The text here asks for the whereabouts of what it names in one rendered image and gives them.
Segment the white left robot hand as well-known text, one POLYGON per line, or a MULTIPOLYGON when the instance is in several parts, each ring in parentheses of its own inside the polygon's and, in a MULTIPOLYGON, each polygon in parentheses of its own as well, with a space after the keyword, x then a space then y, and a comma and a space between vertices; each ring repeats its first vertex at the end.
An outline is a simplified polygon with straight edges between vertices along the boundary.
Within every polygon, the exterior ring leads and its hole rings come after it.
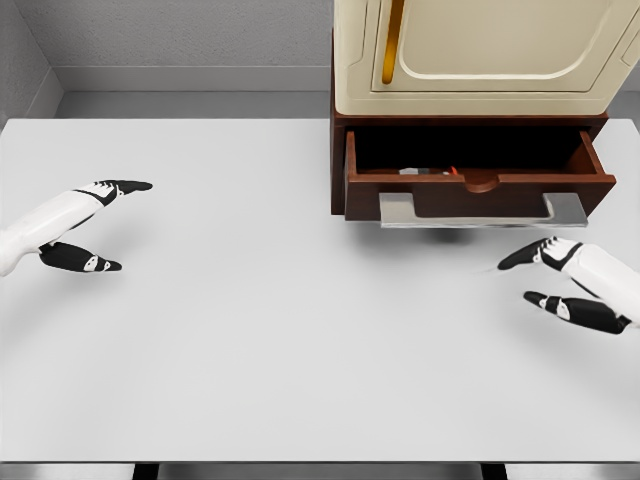
POLYGON ((64 243, 60 238, 87 222, 116 199, 152 188, 153 185, 149 182, 135 180, 109 179, 92 182, 46 201, 7 228, 22 236, 24 255, 21 259, 27 254, 36 254, 45 265, 71 272, 120 271, 120 263, 64 243))

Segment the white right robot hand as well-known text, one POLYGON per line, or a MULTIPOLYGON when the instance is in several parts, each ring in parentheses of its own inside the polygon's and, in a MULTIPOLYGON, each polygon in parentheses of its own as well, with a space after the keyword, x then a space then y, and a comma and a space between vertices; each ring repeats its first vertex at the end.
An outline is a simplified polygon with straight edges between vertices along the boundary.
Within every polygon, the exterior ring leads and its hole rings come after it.
POLYGON ((561 320, 608 334, 640 329, 640 272, 595 244, 549 237, 511 253, 498 263, 500 270, 542 263, 566 274, 592 298, 563 298, 535 291, 525 300, 561 320))

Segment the brown wooden drawer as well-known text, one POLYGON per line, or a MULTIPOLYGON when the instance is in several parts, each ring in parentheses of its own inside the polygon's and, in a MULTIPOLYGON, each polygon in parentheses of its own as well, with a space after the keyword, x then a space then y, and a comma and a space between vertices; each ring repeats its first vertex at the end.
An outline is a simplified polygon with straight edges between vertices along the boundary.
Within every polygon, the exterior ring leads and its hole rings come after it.
POLYGON ((576 193, 591 214, 616 183, 573 127, 369 127, 346 136, 346 212, 377 220, 380 193, 410 193, 419 217, 541 217, 544 193, 576 193), (400 175, 406 167, 457 176, 400 175))

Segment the cream cabinet door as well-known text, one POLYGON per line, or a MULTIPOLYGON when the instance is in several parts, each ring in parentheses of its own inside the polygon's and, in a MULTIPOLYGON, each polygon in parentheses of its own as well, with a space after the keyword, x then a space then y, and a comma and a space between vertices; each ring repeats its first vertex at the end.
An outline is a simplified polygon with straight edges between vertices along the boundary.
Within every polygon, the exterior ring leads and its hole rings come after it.
POLYGON ((396 63, 377 92, 586 93, 640 0, 405 0, 396 63))

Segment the cream cabinet with brown base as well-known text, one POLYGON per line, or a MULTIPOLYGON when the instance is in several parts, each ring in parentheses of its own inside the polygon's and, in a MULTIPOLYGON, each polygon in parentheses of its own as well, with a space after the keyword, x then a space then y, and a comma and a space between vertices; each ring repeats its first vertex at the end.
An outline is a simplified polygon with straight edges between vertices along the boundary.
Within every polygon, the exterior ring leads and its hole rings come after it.
POLYGON ((331 210, 345 218, 346 136, 369 127, 573 127, 592 145, 607 108, 640 60, 640 9, 595 85, 570 92, 377 92, 376 48, 385 47, 391 0, 335 0, 331 63, 331 210))

